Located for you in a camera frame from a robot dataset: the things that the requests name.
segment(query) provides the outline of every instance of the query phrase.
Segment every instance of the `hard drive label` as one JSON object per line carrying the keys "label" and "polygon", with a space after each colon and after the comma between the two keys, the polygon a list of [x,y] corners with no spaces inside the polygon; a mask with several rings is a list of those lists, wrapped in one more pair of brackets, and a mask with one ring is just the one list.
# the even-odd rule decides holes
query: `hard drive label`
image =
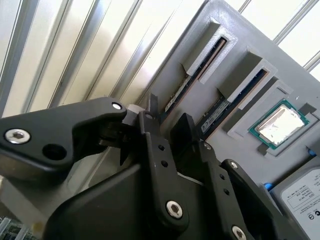
{"label": "hard drive label", "polygon": [[320,169],[304,175],[281,194],[281,198],[310,240],[319,239]]}

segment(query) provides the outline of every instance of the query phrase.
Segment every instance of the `blue connector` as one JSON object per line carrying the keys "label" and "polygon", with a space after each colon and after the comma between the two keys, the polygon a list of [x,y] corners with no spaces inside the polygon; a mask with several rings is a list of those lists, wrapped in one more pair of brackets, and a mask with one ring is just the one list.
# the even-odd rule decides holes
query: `blue connector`
{"label": "blue connector", "polygon": [[274,188],[274,185],[273,185],[272,183],[266,182],[266,183],[264,184],[264,187],[265,187],[268,191],[270,191],[271,189]]}
{"label": "blue connector", "polygon": [[314,151],[312,151],[311,149],[308,149],[308,154],[310,154],[313,157],[317,156],[317,154]]}

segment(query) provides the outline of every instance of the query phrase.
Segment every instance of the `metal screw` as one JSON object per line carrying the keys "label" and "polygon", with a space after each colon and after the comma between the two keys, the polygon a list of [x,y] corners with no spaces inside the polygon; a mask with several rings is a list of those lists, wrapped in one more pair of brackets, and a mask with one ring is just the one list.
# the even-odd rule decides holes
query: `metal screw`
{"label": "metal screw", "polygon": [[8,130],[4,137],[12,144],[25,144],[30,140],[30,134],[27,131],[17,128]]}
{"label": "metal screw", "polygon": [[168,211],[168,213],[170,214],[171,217],[173,217],[175,219],[182,218],[182,214],[183,214],[182,208],[177,202],[168,201],[166,203],[166,210]]}
{"label": "metal screw", "polygon": [[232,232],[237,240],[247,240],[247,237],[246,237],[244,231],[242,231],[242,229],[240,227],[233,226]]}
{"label": "metal screw", "polygon": [[203,145],[205,146],[206,149],[211,150],[211,146],[208,143],[205,142]]}
{"label": "metal screw", "polygon": [[121,105],[119,105],[118,103],[116,103],[116,102],[113,102],[112,103],[112,107],[114,107],[115,109],[117,109],[117,110],[120,110],[120,109],[122,109],[122,106]]}
{"label": "metal screw", "polygon": [[145,116],[146,116],[148,119],[154,119],[154,117],[153,117],[150,113],[146,113]]}
{"label": "metal screw", "polygon": [[230,162],[230,165],[231,165],[234,169],[237,169],[237,168],[238,168],[237,164],[235,164],[233,161]]}

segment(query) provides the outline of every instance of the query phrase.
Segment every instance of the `screw hole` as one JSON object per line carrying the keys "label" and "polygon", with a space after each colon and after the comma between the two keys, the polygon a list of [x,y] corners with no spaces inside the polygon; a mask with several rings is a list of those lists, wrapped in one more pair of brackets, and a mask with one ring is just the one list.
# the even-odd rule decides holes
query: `screw hole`
{"label": "screw hole", "polygon": [[62,160],[67,156],[67,150],[58,144],[48,144],[42,148],[42,153],[50,160]]}
{"label": "screw hole", "polygon": [[164,166],[165,168],[168,167],[168,163],[165,160],[161,161],[162,166]]}
{"label": "screw hole", "polygon": [[158,148],[161,150],[161,151],[164,151],[166,148],[162,145],[158,145]]}
{"label": "screw hole", "polygon": [[227,189],[223,189],[224,193],[227,194],[228,196],[230,195],[230,192]]}
{"label": "screw hole", "polygon": [[236,231],[236,234],[238,235],[239,238],[242,238],[242,237],[243,237],[242,232],[240,232],[239,230]]}
{"label": "screw hole", "polygon": [[179,208],[176,205],[172,205],[171,210],[176,214],[179,212]]}
{"label": "screw hole", "polygon": [[23,139],[23,138],[25,137],[25,135],[24,135],[22,132],[20,132],[20,131],[14,132],[14,133],[12,134],[12,136],[13,136],[14,138],[16,138],[16,139]]}

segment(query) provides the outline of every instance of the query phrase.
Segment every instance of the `corrugated metal wall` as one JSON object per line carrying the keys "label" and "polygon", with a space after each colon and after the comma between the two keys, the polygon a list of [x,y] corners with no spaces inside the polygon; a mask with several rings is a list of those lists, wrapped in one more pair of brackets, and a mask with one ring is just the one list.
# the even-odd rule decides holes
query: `corrugated metal wall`
{"label": "corrugated metal wall", "polygon": [[203,2],[0,0],[0,114],[134,103]]}

